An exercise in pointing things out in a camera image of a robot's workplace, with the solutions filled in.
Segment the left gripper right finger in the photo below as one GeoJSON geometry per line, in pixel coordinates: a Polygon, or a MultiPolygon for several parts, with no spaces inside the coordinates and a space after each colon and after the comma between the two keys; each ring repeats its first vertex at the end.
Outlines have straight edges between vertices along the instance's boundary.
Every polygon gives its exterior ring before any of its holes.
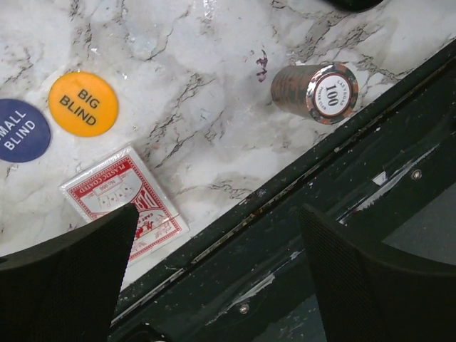
{"type": "Polygon", "coordinates": [[[455,340],[455,266],[351,233],[307,204],[299,220],[328,341],[455,340]]]}

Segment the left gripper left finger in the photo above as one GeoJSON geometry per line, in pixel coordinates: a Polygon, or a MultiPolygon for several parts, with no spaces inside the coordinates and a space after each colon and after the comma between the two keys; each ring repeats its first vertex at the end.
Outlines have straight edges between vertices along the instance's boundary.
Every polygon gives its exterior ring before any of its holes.
{"type": "Polygon", "coordinates": [[[1,258],[2,341],[106,341],[139,213],[126,204],[1,258]]]}

